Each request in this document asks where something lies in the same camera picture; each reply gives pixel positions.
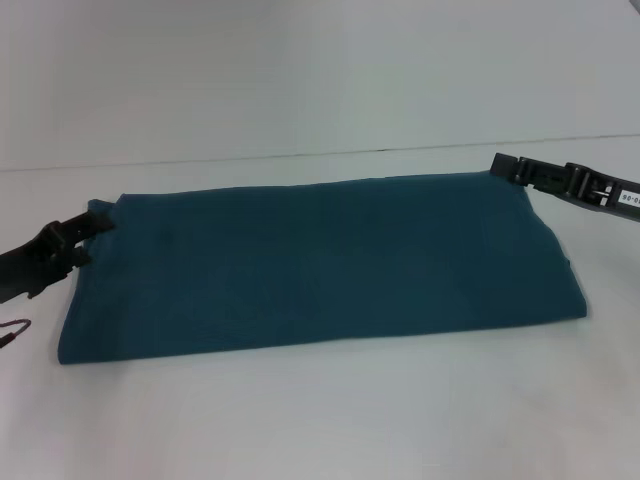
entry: white wall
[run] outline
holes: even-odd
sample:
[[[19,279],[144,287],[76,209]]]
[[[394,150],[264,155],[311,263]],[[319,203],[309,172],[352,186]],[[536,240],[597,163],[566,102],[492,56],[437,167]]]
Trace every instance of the white wall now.
[[[627,0],[2,0],[0,169],[640,133]]]

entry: teal towel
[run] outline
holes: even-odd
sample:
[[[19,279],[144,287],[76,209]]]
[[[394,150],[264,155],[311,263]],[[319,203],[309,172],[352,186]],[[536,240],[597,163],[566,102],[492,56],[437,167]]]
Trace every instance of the teal towel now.
[[[489,173],[92,201],[60,363],[421,335],[586,315],[525,191]]]

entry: white backdrop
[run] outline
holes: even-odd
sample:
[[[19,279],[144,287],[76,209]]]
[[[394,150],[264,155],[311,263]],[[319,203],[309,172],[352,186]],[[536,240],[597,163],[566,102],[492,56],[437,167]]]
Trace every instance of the white backdrop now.
[[[628,0],[2,0],[0,169],[640,133]]]
[[[0,251],[94,197],[484,170],[496,151],[640,180],[637,138],[5,172]],[[0,351],[3,478],[636,480],[640,226],[530,196],[587,319],[61,367],[72,281],[2,305],[34,321]]]

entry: cable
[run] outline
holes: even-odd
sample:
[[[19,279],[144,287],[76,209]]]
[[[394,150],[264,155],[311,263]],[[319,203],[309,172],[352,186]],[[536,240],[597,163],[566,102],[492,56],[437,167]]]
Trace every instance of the cable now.
[[[11,325],[20,325],[20,324],[22,324],[22,327],[20,327],[17,331],[7,333],[4,337],[0,337],[0,348],[6,347],[8,344],[13,342],[18,335],[20,335],[27,328],[29,328],[31,326],[31,320],[28,320],[26,318],[21,318],[20,320],[13,320],[7,323],[0,323],[0,328],[10,327]]]

